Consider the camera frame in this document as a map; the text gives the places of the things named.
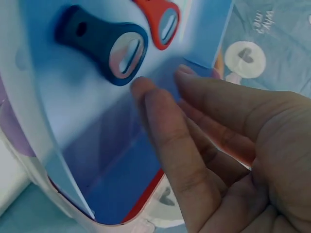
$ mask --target blue fabric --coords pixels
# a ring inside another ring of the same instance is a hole
[[[86,233],[34,184],[0,217],[0,233]]]
[[[242,78],[242,85],[311,97],[310,15],[308,0],[236,0],[224,55],[235,42],[250,41],[263,50],[267,60],[264,72],[256,78]],[[226,66],[225,76],[234,71]]]

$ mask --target plastic handle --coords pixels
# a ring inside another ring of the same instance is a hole
[[[109,64],[109,57],[116,41],[126,33],[139,34],[144,46],[134,69],[121,79],[115,76],[112,70],[114,67]],[[126,85],[134,78],[148,47],[148,35],[139,25],[103,21],[79,5],[73,5],[63,13],[55,30],[55,39],[58,43],[75,48],[90,57],[97,63],[105,78],[117,86]]]
[[[168,46],[173,41],[180,23],[181,13],[179,7],[175,3],[167,0],[133,0],[133,1],[140,7],[140,9],[146,15],[155,46],[159,50],[167,49]],[[177,24],[170,39],[166,43],[163,43],[162,39],[160,38],[161,35],[160,24],[165,12],[168,9],[173,9],[176,12]]]

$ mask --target white circle print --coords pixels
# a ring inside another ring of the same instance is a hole
[[[264,72],[267,59],[257,44],[239,41],[232,44],[225,52],[225,64],[242,78],[253,79]]]

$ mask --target red handle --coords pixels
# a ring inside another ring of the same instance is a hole
[[[167,47],[173,41],[180,23],[179,7],[175,3],[167,0],[133,0],[133,1],[141,8],[143,13],[147,17],[155,46],[159,50],[167,49]],[[166,44],[163,44],[160,38],[159,26],[162,16],[169,8],[172,8],[177,13],[177,25],[169,41]]]

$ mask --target hand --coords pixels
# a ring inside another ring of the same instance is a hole
[[[188,231],[310,233],[311,100],[175,77],[179,105],[146,78],[132,93]]]

